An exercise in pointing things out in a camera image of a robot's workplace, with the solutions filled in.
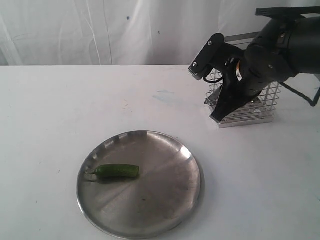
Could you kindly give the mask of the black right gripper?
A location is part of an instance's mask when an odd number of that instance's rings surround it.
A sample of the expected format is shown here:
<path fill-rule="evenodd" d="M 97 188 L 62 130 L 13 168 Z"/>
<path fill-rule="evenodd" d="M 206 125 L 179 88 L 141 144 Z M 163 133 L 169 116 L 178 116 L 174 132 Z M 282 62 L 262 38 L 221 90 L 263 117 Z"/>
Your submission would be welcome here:
<path fill-rule="evenodd" d="M 250 44 L 245 50 L 222 42 L 218 49 L 218 70 L 223 84 L 210 118 L 220 123 L 225 117 L 257 97 L 271 82 L 263 71 L 263 48 Z"/>

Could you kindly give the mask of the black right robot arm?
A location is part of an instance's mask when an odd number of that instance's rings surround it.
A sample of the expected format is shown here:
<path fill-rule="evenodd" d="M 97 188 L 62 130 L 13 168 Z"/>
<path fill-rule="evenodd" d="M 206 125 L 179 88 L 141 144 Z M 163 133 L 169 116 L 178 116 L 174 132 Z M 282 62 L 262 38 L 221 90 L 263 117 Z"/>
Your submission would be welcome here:
<path fill-rule="evenodd" d="M 261 8 L 256 14 L 270 21 L 245 50 L 225 43 L 221 33 L 211 38 L 211 65 L 221 72 L 223 81 L 210 115 L 217 123 L 257 98 L 272 82 L 278 82 L 312 107 L 320 99 L 319 93 L 309 98 L 286 84 L 298 74 L 320 73 L 320 18 L 304 17 L 301 8 Z"/>

